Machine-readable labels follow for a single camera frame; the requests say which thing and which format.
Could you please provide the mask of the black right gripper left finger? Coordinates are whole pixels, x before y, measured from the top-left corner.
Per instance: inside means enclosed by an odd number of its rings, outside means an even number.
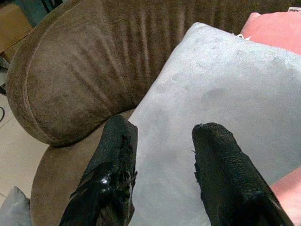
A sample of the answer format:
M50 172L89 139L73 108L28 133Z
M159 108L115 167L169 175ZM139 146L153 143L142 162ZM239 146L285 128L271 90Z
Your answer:
M118 114L106 122L100 142L60 221L61 226L127 226L135 211L138 128Z

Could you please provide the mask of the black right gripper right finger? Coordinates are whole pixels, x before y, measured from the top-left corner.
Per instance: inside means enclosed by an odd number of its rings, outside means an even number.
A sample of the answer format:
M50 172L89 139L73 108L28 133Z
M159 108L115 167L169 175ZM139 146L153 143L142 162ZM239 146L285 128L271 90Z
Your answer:
M213 226L292 226L271 188L233 134L214 122L192 130L195 177Z

